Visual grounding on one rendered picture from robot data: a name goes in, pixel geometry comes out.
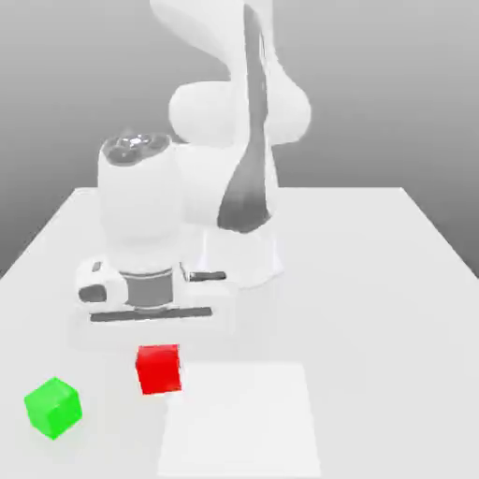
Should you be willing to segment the small red cube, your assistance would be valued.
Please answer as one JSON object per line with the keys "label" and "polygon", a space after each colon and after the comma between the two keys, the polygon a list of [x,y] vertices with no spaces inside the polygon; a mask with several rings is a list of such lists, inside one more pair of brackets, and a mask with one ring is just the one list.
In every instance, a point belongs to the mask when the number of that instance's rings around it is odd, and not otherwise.
{"label": "small red cube", "polygon": [[179,345],[139,346],[136,370],[140,388],[144,395],[180,391]]}

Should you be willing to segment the small green cube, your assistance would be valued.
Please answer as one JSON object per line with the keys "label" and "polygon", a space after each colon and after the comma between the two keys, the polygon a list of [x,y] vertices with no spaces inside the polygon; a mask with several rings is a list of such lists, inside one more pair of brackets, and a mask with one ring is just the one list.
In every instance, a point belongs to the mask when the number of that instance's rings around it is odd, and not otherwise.
{"label": "small green cube", "polygon": [[58,377],[28,393],[23,401],[30,424],[52,440],[82,419],[79,392]]}

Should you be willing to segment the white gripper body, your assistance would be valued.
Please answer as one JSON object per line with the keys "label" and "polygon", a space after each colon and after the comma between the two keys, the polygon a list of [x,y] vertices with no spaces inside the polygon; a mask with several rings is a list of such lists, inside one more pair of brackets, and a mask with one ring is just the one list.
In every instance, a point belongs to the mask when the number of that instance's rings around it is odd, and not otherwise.
{"label": "white gripper body", "polygon": [[201,343],[235,329],[237,289],[230,284],[189,284],[166,318],[92,321],[83,307],[67,320],[77,348],[134,348],[140,345]]}

